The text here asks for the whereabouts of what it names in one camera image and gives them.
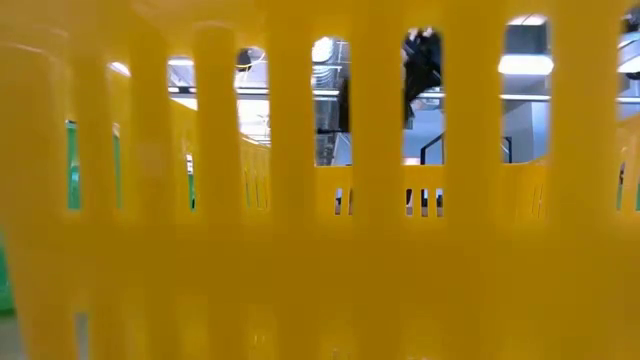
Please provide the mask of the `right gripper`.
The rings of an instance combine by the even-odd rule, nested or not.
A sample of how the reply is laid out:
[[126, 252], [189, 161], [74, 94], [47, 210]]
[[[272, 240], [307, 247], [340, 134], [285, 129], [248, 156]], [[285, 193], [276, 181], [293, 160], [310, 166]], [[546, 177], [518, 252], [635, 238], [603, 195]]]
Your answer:
[[432, 28], [410, 30], [403, 44], [405, 60], [404, 116], [406, 121], [414, 117], [411, 103], [418, 96], [442, 85], [442, 39]]

